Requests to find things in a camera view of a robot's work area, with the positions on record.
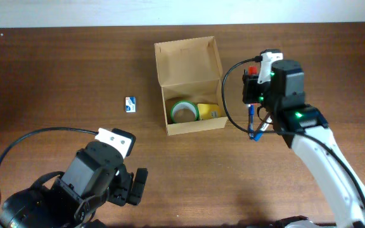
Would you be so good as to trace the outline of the orange highlighter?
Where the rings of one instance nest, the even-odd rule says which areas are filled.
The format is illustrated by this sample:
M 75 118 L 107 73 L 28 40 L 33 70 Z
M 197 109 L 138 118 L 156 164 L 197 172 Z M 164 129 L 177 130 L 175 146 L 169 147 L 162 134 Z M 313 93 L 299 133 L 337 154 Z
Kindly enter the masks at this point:
M 257 69 L 257 67 L 256 66 L 249 66 L 248 67 L 248 74 L 251 77 L 258 76 L 258 69 Z

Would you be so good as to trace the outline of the yellow sticky note pad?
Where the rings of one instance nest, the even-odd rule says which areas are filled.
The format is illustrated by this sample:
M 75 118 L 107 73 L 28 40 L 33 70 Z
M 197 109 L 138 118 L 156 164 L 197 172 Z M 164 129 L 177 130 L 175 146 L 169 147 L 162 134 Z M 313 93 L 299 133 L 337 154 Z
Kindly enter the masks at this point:
M 221 116 L 220 108 L 217 104 L 197 104 L 199 120 L 210 120 Z

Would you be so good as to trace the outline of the brown cardboard box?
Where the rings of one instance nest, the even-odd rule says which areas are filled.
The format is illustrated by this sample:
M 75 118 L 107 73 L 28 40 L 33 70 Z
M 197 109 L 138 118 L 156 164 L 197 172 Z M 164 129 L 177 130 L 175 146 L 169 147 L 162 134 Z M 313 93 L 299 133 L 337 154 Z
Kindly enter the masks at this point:
M 169 136 L 222 129 L 227 116 L 222 107 L 223 69 L 213 36 L 154 44 L 157 77 L 162 92 L 165 127 Z M 179 103 L 217 105 L 217 114 L 205 120 L 177 123 L 172 109 Z

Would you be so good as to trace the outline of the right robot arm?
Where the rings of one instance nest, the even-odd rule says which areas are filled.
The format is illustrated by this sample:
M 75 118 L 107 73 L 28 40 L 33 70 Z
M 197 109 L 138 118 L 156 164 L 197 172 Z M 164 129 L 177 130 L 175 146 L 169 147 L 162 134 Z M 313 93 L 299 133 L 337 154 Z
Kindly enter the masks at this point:
M 265 124 L 283 137 L 324 194 L 338 227 L 365 227 L 365 185 L 343 156 L 328 121 L 305 102 L 304 71 L 293 60 L 254 58 L 261 69 L 244 77 L 243 101 L 267 111 Z

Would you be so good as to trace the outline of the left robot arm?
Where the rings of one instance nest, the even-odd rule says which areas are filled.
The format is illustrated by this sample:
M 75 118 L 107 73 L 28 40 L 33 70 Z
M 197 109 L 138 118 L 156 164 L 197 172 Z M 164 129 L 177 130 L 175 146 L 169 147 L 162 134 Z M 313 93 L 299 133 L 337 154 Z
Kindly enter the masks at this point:
M 83 227 L 106 202 L 138 205 L 146 168 L 129 173 L 121 153 L 98 141 L 78 150 L 65 172 L 38 178 L 3 204 L 0 227 Z

